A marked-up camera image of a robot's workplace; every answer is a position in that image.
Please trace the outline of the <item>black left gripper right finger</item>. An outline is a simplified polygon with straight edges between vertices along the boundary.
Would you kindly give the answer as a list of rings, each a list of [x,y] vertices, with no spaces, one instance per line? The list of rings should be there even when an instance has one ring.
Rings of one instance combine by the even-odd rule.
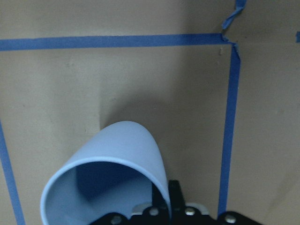
[[[171,206],[171,225],[180,225],[184,216],[185,200],[178,180],[170,180],[168,183],[170,206]]]

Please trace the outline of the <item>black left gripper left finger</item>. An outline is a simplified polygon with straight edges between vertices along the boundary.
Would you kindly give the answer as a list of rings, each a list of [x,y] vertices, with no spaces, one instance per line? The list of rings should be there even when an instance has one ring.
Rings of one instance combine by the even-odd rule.
[[[152,184],[152,206],[160,210],[168,210],[165,199],[155,184]]]

